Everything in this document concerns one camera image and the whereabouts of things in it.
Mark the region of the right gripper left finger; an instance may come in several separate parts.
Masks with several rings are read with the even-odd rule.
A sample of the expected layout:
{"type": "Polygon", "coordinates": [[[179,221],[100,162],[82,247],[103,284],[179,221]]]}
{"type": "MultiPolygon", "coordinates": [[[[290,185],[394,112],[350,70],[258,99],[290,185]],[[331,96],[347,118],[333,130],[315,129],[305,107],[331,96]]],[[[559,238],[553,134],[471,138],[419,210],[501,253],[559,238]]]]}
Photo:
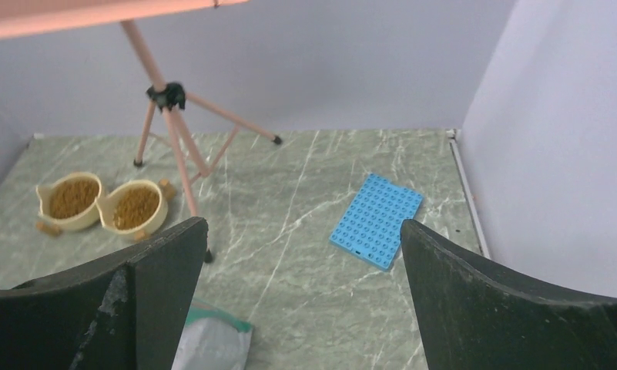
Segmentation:
{"type": "Polygon", "coordinates": [[[169,369],[207,249],[191,217],[55,274],[0,289],[0,369],[169,369]]]}

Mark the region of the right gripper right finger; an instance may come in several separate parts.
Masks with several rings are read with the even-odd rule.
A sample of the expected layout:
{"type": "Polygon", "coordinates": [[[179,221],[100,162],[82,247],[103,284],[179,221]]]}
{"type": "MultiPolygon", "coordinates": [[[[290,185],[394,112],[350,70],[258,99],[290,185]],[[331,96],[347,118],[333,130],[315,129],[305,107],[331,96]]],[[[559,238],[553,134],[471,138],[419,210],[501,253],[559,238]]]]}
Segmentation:
{"type": "Polygon", "coordinates": [[[617,369],[617,298],[470,252],[416,220],[401,249],[431,369],[617,369]]]}

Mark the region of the green pet food bag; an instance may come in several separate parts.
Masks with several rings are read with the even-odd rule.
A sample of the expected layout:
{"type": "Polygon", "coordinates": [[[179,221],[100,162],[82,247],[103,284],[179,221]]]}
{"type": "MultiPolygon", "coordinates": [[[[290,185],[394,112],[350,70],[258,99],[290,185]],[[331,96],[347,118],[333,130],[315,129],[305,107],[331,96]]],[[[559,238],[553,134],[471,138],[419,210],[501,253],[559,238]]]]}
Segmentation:
{"type": "Polygon", "coordinates": [[[251,323],[194,298],[172,370],[244,370],[252,337],[251,323]]]}

